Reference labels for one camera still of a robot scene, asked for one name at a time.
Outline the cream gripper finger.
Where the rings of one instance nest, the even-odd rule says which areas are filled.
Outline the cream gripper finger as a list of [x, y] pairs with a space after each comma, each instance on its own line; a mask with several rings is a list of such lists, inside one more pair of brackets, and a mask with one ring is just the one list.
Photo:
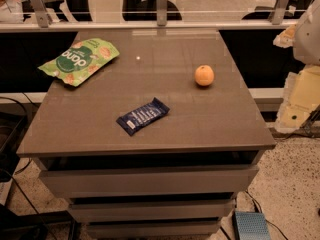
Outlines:
[[292, 133], [301, 128], [320, 106], [320, 67], [306, 65], [286, 78], [283, 102], [277, 113], [275, 130]]
[[275, 37], [275, 39], [273, 40], [273, 44], [280, 48], [292, 47], [295, 37], [295, 30], [295, 25], [289, 26]]

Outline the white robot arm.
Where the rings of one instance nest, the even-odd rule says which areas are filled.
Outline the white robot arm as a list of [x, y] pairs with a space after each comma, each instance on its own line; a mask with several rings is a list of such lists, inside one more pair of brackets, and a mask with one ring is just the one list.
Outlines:
[[320, 0], [314, 0], [298, 22], [277, 35], [273, 44], [292, 47], [294, 58], [304, 64], [298, 73], [288, 73], [275, 122], [278, 132], [292, 133], [320, 106]]

